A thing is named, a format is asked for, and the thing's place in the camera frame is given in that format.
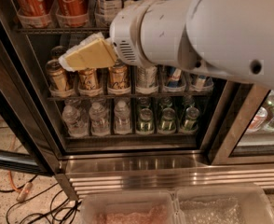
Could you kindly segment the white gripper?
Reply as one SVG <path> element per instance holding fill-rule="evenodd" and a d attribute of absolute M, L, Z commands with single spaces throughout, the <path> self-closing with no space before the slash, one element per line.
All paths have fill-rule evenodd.
<path fill-rule="evenodd" d="M 146 11 L 157 1 L 161 0 L 133 1 L 113 19 L 109 31 L 111 39 L 105 39 L 101 32 L 88 36 L 59 57 L 60 65 L 69 72 L 107 68 L 115 65 L 118 56 L 128 65 L 154 66 L 144 54 L 141 27 Z"/>

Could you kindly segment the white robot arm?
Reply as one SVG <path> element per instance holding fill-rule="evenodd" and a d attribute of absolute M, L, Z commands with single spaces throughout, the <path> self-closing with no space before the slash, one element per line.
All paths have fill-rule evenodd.
<path fill-rule="evenodd" d="M 88 37 L 60 64 L 69 72 L 164 64 L 274 90 L 274 0 L 139 0 L 118 12 L 109 35 Z"/>

